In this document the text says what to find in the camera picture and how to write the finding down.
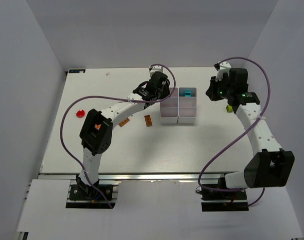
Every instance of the gray wall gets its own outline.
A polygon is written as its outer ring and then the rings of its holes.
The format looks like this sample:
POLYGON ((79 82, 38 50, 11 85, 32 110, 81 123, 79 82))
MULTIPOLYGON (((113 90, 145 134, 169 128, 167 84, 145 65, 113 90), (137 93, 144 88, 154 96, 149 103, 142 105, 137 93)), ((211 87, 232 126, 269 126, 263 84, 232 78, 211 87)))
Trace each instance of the gray wall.
POLYGON ((27 0, 63 68, 248 56, 277 0, 27 0))
MULTIPOLYGON (((304 0, 278 2, 250 58, 262 64, 271 80, 268 124, 283 148, 296 156, 287 190, 304 234, 304 0)), ((245 67, 251 89, 265 103, 264 77, 251 64, 245 67)))
POLYGON ((37 176, 64 72, 25 0, 0 0, 0 240, 37 176))

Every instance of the purple cable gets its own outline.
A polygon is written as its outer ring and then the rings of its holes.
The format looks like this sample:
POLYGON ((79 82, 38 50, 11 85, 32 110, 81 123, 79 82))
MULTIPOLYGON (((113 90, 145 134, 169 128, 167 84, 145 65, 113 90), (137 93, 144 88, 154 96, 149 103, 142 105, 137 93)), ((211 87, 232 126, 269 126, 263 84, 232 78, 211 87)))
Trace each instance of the purple cable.
MULTIPOLYGON (((134 102, 135 102, 135 103, 139 103, 139 102, 140 102, 140 103, 160 103, 160 102, 162 102, 162 101, 168 99, 168 98, 174 93, 175 87, 176 87, 176 80, 175 80, 175 77, 174 77, 174 74, 172 73, 172 71, 171 71, 168 67, 166 67, 165 65, 162 65, 162 64, 159 64, 159 63, 157 63, 157 64, 152 64, 150 67, 153 67, 153 66, 161 66, 161 67, 165 68, 165 69, 171 74, 171 76, 172 76, 172 78, 173 78, 173 82, 174 82, 173 90, 171 91, 171 93, 170 93, 167 97, 165 97, 165 98, 163 98, 163 99, 161 99, 161 100, 157 100, 157 101, 131 100, 132 103, 134 103, 134 102)), ((119 99, 119 98, 117 98, 117 97, 96 96, 96 95, 93 95, 93 96, 85 96, 85 97, 79 98, 78 100, 74 101, 74 102, 66 109, 65 113, 63 114, 62 121, 61 121, 61 125, 60 125, 60 140, 61 140, 61 144, 62 144, 64 150, 65 150, 65 151, 66 151, 74 160, 76 160, 76 161, 78 162, 78 164, 81 165, 81 167, 82 167, 83 170, 85 170, 85 167, 84 167, 83 163, 82 163, 79 159, 77 159, 77 157, 74 156, 74 155, 67 149, 67 147, 66 147, 66 145, 65 145, 65 143, 64 143, 64 140, 63 140, 63 126, 64 126, 64 122, 65 122, 67 113, 71 110, 71 108, 72 108, 75 104, 77 104, 78 102, 80 102, 80 101, 82 101, 82 100, 84 100, 84 99, 109 99, 109 100, 115 100, 115 101, 121 101, 121 102, 124 102, 124 101, 125 101, 125 102, 128 102, 128 101, 129 101, 127 98, 125 98, 125 99, 124 99, 124 98, 120 98, 120 99, 119 99)), ((97 190, 97 191, 103 196, 104 200, 107 201, 108 206, 112 209, 113 207, 112 207, 111 203, 107 200, 107 198, 106 198, 106 196, 104 195, 104 193, 103 193, 100 189, 98 189, 96 186, 94 186, 94 185, 90 182, 90 179, 88 178, 87 172, 84 172, 84 176, 85 176, 86 180, 88 181, 88 183, 91 185, 91 187, 94 188, 95 190, 97 190)))
MULTIPOLYGON (((232 60, 232 59, 243 59, 243 60, 246 60, 246 61, 249 61, 253 64, 255 64, 264 74, 264 77, 266 79, 266 83, 267 83, 267 89, 268 89, 268 93, 267 93, 267 99, 266 99, 266 104, 265 106, 263 107, 263 110, 261 111, 260 113, 260 117, 263 116, 263 114, 265 113, 266 109, 267 109, 267 106, 269 104, 269 101, 270 101, 270 97, 271 97, 271 85, 270 85, 270 80, 267 76, 267 73, 265 72, 265 70, 262 68, 261 65, 259 65, 257 62, 249 59, 249 58, 246 58, 246 57, 242 57, 242 56, 235 56, 235 57, 229 57, 225 60, 222 60, 220 62, 218 62, 218 64, 221 64, 222 62, 225 62, 225 61, 228 61, 228 60, 232 60)), ((207 187, 207 186, 203 186, 201 184, 201 177, 202 175, 204 174, 205 170, 208 168, 208 166, 210 164, 212 164, 213 161, 215 161, 223 152, 225 152, 227 149, 229 149, 232 145, 234 145, 235 143, 237 143, 242 137, 244 137, 245 135, 247 135, 247 133, 252 130, 256 124, 260 121, 260 118, 257 118, 256 121, 248 128, 245 130, 245 132, 243 132, 238 138, 236 138, 234 141, 232 141, 230 144, 228 144, 226 147, 224 147, 219 153, 217 153, 205 166, 204 168, 202 169, 202 171, 200 172, 199 176, 198 176, 198 184, 201 188, 205 189, 205 190, 212 190, 212 191, 217 191, 217 192, 238 192, 238 191, 241 191, 242 189, 240 188, 237 188, 237 189, 218 189, 218 188, 212 188, 212 187, 207 187)), ((253 203, 249 204, 248 206, 251 206, 255 203, 257 203, 263 196, 265 192, 265 188, 263 188, 263 191, 260 195, 260 197, 254 201, 253 203)))

